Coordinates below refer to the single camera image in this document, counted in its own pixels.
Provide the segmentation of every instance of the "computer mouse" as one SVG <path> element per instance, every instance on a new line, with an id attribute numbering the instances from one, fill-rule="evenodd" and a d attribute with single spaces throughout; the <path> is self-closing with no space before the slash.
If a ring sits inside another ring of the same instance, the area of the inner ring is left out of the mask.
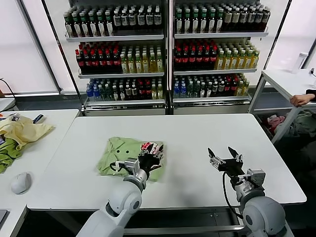
<path id="1" fill-rule="evenodd" d="M 31 175 L 27 172 L 18 174 L 11 183 L 11 190 L 15 194 L 23 194 L 31 186 Z"/>

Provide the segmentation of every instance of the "cable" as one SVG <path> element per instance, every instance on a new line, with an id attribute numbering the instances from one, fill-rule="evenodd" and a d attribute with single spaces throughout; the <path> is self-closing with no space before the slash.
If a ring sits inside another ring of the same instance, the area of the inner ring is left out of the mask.
<path id="1" fill-rule="evenodd" d="M 6 86 L 9 88 L 9 90 L 11 91 L 11 94 L 13 95 L 13 98 L 14 98 L 14 105 L 11 106 L 10 108 L 5 109 L 5 110 L 1 110 L 0 113 L 2 113 L 4 111 L 11 110 L 11 109 L 13 109 L 16 106 L 16 98 L 15 98 L 15 95 L 14 95 L 13 91 L 11 90 L 11 87 L 8 85 L 8 83 L 6 83 L 6 81 L 3 80 L 3 78 L 0 78 L 0 80 L 2 80 L 6 84 Z"/>
<path id="2" fill-rule="evenodd" d="M 231 206 L 231 204 L 228 201 L 227 193 L 226 193 L 226 186 L 225 186 L 225 175 L 226 175 L 226 172 L 223 173 L 223 190 L 224 190 L 224 196 L 225 196 L 226 203 L 227 203 L 228 207 L 230 208 L 230 210 L 233 212 L 233 214 L 235 214 L 240 219 L 243 219 L 243 215 L 236 213 L 236 211 L 233 209 L 233 207 Z"/>

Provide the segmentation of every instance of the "white table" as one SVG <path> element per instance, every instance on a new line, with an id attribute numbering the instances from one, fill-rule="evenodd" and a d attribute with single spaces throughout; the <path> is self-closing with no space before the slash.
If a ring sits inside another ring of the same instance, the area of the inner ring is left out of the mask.
<path id="1" fill-rule="evenodd" d="M 3 112 L 2 114 L 5 117 L 11 113 Z M 18 113 L 31 119 L 43 114 L 46 117 L 43 123 L 51 124 L 55 128 L 38 141 L 28 144 L 22 156 L 0 174 L 0 209 L 10 211 L 0 229 L 1 237 L 15 236 L 19 231 L 26 214 L 27 199 L 40 181 L 40 177 L 72 122 L 78 116 L 79 110 L 38 110 Z M 31 174 L 32 186 L 23 195 L 16 195 L 11 191 L 11 181 L 16 175 L 25 171 Z"/>
<path id="2" fill-rule="evenodd" d="M 316 77 L 311 75 L 309 71 L 310 70 L 308 69 L 301 69 L 297 74 L 292 74 L 290 71 L 287 70 L 263 70 L 262 78 L 251 100 L 248 112 L 254 113 L 259 95 L 262 93 L 266 82 L 270 83 L 270 85 L 273 86 L 287 100 L 290 100 L 290 98 L 294 95 L 305 94 L 306 90 L 308 89 L 314 89 L 313 84 L 316 80 Z M 280 129 L 277 130 L 277 133 L 273 137 L 271 141 L 272 143 L 275 144 L 282 138 L 291 123 L 295 120 L 296 116 L 304 108 L 316 108 L 316 103 L 308 103 L 301 107 L 293 106 L 283 125 Z"/>
<path id="3" fill-rule="evenodd" d="M 31 210 L 96 210 L 122 178 L 100 176 L 96 168 L 113 136 L 163 141 L 166 168 L 143 191 L 141 208 L 227 206 L 222 173 L 207 148 L 231 158 L 227 146 L 244 155 L 244 167 L 266 172 L 266 195 L 280 203 L 306 196 L 251 114 L 76 118 L 56 151 L 27 207 Z M 232 205 L 238 205 L 227 178 Z"/>
<path id="4" fill-rule="evenodd" d="M 7 110 L 14 105 L 14 98 L 0 98 L 0 111 Z"/>

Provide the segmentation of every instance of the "human hand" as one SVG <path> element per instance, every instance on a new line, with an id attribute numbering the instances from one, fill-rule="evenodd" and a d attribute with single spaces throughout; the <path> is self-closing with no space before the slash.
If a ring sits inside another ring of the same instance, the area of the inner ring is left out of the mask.
<path id="1" fill-rule="evenodd" d="M 309 103 L 311 100 L 315 98 L 314 94 L 307 94 L 307 95 L 294 95 L 291 99 L 290 102 L 292 105 L 299 107 L 302 105 L 305 105 Z"/>

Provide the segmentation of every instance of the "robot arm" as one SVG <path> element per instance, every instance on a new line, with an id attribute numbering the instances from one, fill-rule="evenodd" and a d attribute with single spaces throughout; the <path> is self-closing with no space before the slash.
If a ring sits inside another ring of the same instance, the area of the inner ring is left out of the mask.
<path id="1" fill-rule="evenodd" d="M 208 149 L 210 163 L 219 171 L 224 171 L 223 185 L 225 186 L 225 174 L 231 179 L 233 189 L 236 191 L 237 201 L 240 202 L 242 215 L 246 226 L 251 230 L 249 237 L 267 237 L 270 235 L 293 237 L 293 233 L 285 220 L 283 207 L 270 197 L 266 197 L 262 184 L 265 179 L 263 170 L 247 170 L 247 174 L 241 169 L 243 166 L 242 155 L 228 147 L 232 159 L 220 159 Z"/>
<path id="2" fill-rule="evenodd" d="M 146 188 L 150 171 L 160 167 L 162 149 L 163 146 L 152 153 L 152 147 L 149 147 L 141 151 L 138 159 L 129 158 L 110 165 L 115 171 L 116 168 L 118 171 L 125 169 L 129 175 L 112 191 L 107 203 L 89 217 L 77 237 L 124 235 L 124 227 L 142 204 L 142 191 Z"/>

